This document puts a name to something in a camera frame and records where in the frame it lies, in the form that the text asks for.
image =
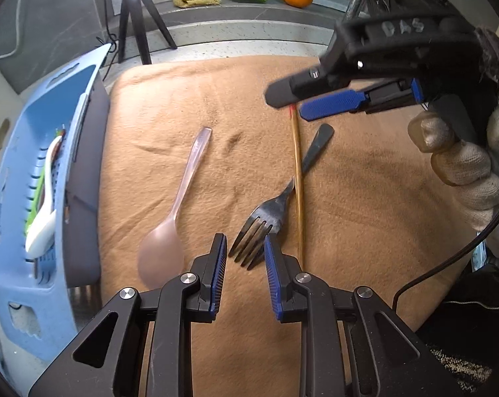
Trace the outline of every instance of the silver bolt head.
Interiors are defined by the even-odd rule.
[[[368,286],[360,286],[357,289],[357,293],[361,298],[371,298],[373,296],[373,290]]]
[[[119,292],[119,297],[121,297],[124,300],[128,300],[129,298],[132,298],[135,296],[136,291],[133,288],[123,288]]]
[[[196,280],[196,275],[194,273],[184,273],[180,278],[184,284],[191,284]]]
[[[305,284],[312,280],[312,276],[310,276],[308,273],[301,272],[295,276],[295,280],[299,283]]]

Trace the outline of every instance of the wire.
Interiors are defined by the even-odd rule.
[[[16,20],[15,20],[16,47],[14,48],[13,51],[11,51],[7,54],[0,55],[0,60],[2,60],[4,58],[12,57],[12,55],[14,55],[18,51],[18,48],[20,47],[20,8],[21,8],[21,0],[18,0],[18,2],[16,3]]]
[[[413,286],[418,285],[419,283],[425,281],[426,279],[430,278],[431,276],[434,276],[437,273],[443,271],[445,268],[451,266],[452,264],[459,261],[461,258],[468,255],[470,252],[472,252],[479,245],[479,243],[481,243],[483,240],[485,240],[490,235],[490,233],[494,230],[494,228],[497,227],[498,224],[499,224],[499,210],[497,211],[496,215],[492,218],[490,223],[484,228],[484,230],[481,231],[481,233],[479,233],[469,244],[464,246],[463,249],[461,249],[455,255],[448,258],[446,261],[439,264],[437,267],[433,267],[433,269],[429,270],[428,272],[424,273],[423,275],[419,276],[418,278],[408,282],[402,288],[400,288],[394,294],[394,297],[393,297],[393,310],[396,312],[396,308],[398,306],[398,299],[400,298],[400,296],[404,292],[406,292],[408,289],[412,288]]]
[[[106,0],[104,0],[104,24],[105,24],[105,28],[106,28],[106,35],[108,37],[109,42],[111,43],[110,50],[108,51],[108,54],[113,54],[113,57],[110,61],[110,64],[108,65],[108,69],[106,70],[104,77],[102,78],[103,82],[108,77],[108,73],[110,72],[110,68],[112,67],[113,62],[115,61],[115,57],[117,56],[117,36],[114,33],[110,33],[110,28],[108,26],[108,7],[107,7]],[[99,41],[101,46],[107,44],[107,42],[105,42],[100,37],[96,37],[96,39]]]
[[[486,304],[484,303],[481,303],[481,302],[478,302],[478,301],[469,301],[469,302],[458,302],[458,301],[455,301],[455,300],[450,300],[450,301],[447,301],[447,302],[442,302],[442,304],[477,304],[481,307],[484,307],[484,309],[488,309],[488,310],[499,310],[499,306],[487,306]]]

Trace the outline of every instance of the tripod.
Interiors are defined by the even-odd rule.
[[[161,19],[161,15],[156,9],[152,0],[122,0],[121,1],[121,14],[119,16],[119,50],[118,62],[124,60],[124,45],[126,43],[126,30],[128,28],[128,14],[132,19],[132,27],[134,28],[134,36],[136,37],[137,49],[143,65],[151,64],[150,49],[148,49],[147,33],[145,30],[145,20],[143,19],[143,9],[141,2],[145,5],[148,13],[156,23],[159,31],[167,41],[171,49],[177,49],[176,43],[169,33],[167,26]]]

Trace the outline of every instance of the gloved hand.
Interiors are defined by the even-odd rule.
[[[487,126],[489,149],[456,141],[455,134],[435,112],[424,111],[407,127],[421,152],[432,152],[431,167],[447,185],[463,219],[482,231],[499,208],[499,106]],[[499,257],[499,225],[486,240]]]

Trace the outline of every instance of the tan fabric cloth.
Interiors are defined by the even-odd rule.
[[[102,289],[143,290],[142,238],[171,209],[192,142],[213,134],[177,221],[185,269],[209,251],[213,235],[231,244],[251,211],[294,173],[287,110],[266,106],[266,84],[314,63],[294,57],[243,57],[135,67],[113,87],[99,209]],[[420,108],[327,118],[336,133],[305,179],[307,270],[329,285],[369,285],[386,302],[404,283],[473,236],[455,215],[429,157],[407,136]],[[318,122],[301,123],[303,151]],[[295,202],[283,251],[295,254]],[[464,264],[404,294],[398,312],[416,329]],[[193,325],[196,397],[298,393],[300,328],[271,310],[264,265],[251,272],[228,259],[220,312]]]

